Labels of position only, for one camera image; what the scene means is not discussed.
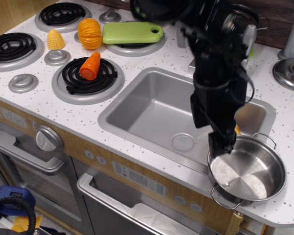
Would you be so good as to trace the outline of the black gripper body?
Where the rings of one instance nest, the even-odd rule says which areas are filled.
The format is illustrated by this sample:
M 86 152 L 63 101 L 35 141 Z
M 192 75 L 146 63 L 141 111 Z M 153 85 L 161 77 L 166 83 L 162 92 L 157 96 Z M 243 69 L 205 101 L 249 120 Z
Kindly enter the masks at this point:
M 194 81 L 191 110 L 196 128 L 210 125 L 216 138 L 234 142 L 235 113 L 245 104 L 247 82 L 231 80 L 218 86 L 205 86 Z

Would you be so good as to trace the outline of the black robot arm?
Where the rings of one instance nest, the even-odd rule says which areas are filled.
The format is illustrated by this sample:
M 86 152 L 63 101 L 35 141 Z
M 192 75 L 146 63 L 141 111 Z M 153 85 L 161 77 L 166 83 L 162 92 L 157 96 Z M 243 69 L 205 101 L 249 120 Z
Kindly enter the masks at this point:
M 133 16 L 173 24 L 188 39 L 195 57 L 191 109 L 197 128 L 210 125 L 212 157 L 229 154 L 236 143 L 236 112 L 246 103 L 252 81 L 242 67 L 247 45 L 226 0 L 132 0 Z

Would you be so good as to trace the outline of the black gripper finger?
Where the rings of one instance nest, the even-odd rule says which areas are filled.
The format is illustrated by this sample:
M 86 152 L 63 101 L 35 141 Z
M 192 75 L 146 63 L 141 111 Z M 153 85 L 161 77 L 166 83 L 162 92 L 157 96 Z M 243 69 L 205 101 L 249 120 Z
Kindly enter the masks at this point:
M 220 136 L 213 132 L 208 135 L 209 151 L 211 158 L 215 158 L 222 154 L 222 142 Z
M 222 139 L 223 153 L 231 153 L 236 143 L 237 134 Z

